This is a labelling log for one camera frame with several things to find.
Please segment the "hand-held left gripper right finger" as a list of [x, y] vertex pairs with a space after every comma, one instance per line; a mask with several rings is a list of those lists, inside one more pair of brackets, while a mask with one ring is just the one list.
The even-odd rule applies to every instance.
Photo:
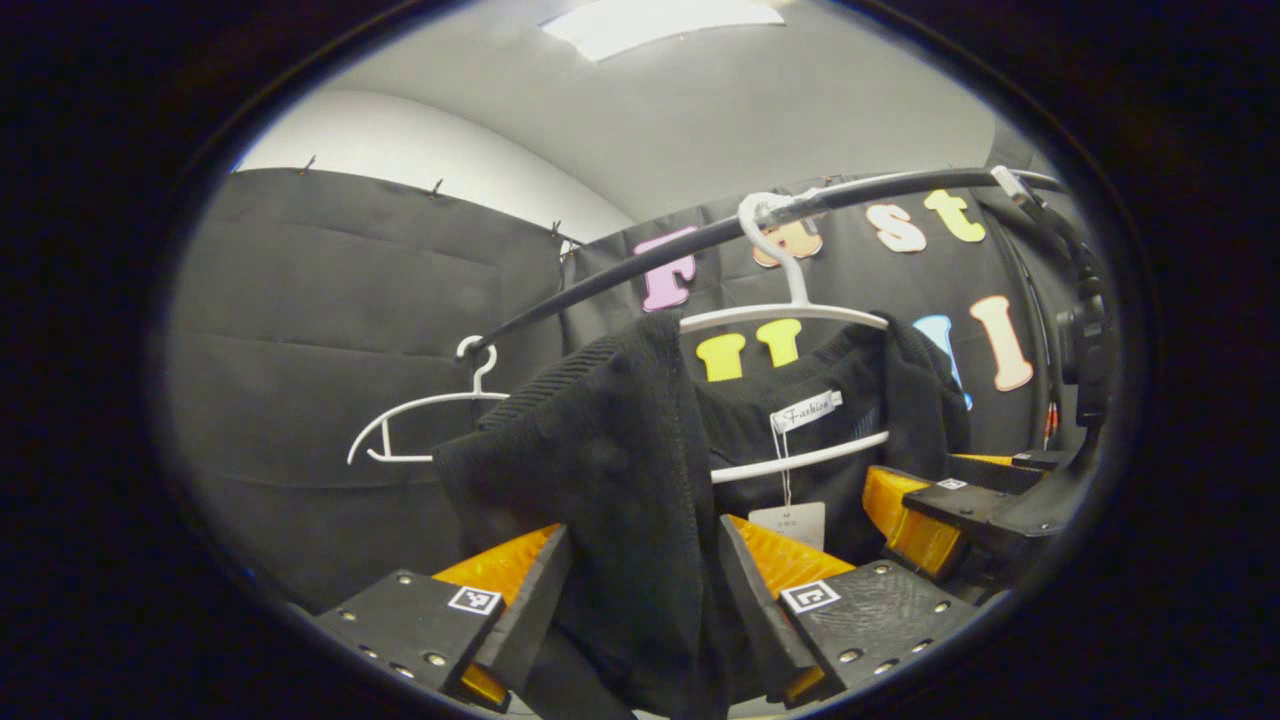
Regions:
[[718, 543], [764, 694], [787, 708], [886, 683], [978, 611], [897, 562], [851, 566], [728, 514]]

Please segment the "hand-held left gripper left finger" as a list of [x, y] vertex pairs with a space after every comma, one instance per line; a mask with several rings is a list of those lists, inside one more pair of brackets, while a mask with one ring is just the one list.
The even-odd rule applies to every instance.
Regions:
[[566, 527], [544, 527], [433, 575], [392, 571], [314, 621], [404, 684], [503, 714], [529, 683], [570, 556]]

